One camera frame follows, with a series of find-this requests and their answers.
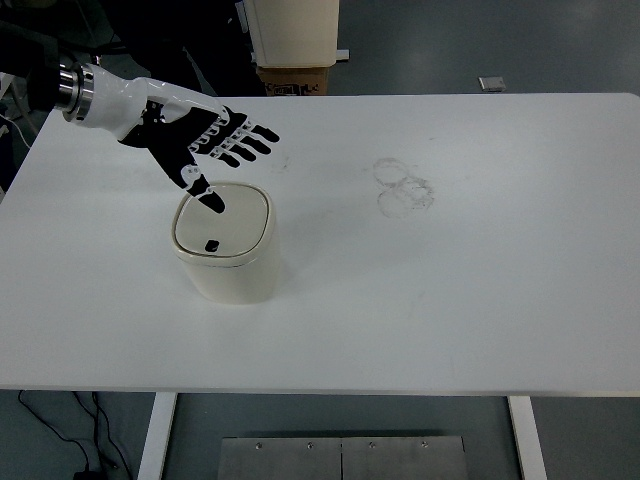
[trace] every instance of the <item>metal plate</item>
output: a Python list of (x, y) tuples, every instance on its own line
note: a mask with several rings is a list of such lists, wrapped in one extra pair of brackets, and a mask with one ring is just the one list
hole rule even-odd
[(342, 439), (344, 480), (466, 480), (461, 437)]
[(483, 92), (504, 92), (507, 85), (502, 77), (478, 77)]
[(225, 438), (218, 480), (340, 480), (340, 438)]
[(467, 480), (461, 437), (225, 438), (218, 480)]

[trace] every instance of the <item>trash can lid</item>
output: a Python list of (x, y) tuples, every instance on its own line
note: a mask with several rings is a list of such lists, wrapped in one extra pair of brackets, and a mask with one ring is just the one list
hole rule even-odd
[(186, 253), (219, 258), (250, 252), (267, 227), (267, 198), (248, 184), (216, 183), (213, 189), (224, 200), (224, 212), (216, 213), (188, 198), (174, 222), (176, 246)]

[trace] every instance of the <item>smudge mark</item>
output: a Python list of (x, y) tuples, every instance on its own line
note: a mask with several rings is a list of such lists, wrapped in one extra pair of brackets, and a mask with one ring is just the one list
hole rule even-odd
[(290, 162), (291, 157), (289, 157), (289, 155), (282, 156), (281, 160), (278, 160), (276, 164), (271, 167), (271, 173), (285, 173), (289, 168)]
[(405, 218), (433, 204), (433, 189), (429, 183), (413, 175), (400, 160), (378, 160), (373, 167), (373, 176), (383, 189), (378, 196), (378, 208), (386, 217)]

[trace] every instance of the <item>white trash can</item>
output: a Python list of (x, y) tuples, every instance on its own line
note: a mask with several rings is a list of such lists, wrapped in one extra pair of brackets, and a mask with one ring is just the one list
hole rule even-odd
[(336, 63), (339, 0), (244, 0), (244, 7), (259, 67)]
[(173, 220), (174, 251), (209, 300), (262, 302), (273, 294), (280, 266), (273, 201), (246, 183), (220, 182), (213, 188), (225, 202), (224, 212), (185, 196)]

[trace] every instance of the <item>gray floor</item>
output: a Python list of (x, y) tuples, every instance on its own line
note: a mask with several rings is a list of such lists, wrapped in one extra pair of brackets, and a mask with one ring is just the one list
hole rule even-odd
[[(63, 38), (109, 41), (95, 0), (80, 5), (93, 37), (74, 2), (31, 15), (53, 23)], [(329, 93), (480, 93), (478, 76), (500, 75), (511, 93), (640, 94), (639, 24), (636, 2), (341, 0), (339, 47), (349, 48), (351, 59), (331, 69)], [(126, 78), (144, 74), (127, 57), (107, 58), (104, 66)], [(25, 154), (16, 147), (16, 163)], [(71, 479), (84, 466), (80, 450), (33, 419), (16, 395), (0, 391), (0, 478)], [(153, 396), (101, 398), (135, 472)], [(27, 400), (68, 436), (86, 439), (97, 464), (91, 422), (71, 394), (29, 392)], [(550, 479), (640, 478), (640, 401), (538, 398), (533, 405)], [(182, 395), (165, 478), (215, 478), (224, 436), (375, 433), (463, 435), (470, 478), (518, 478), (508, 420), (500, 398)], [(110, 470), (109, 478), (126, 474)]]

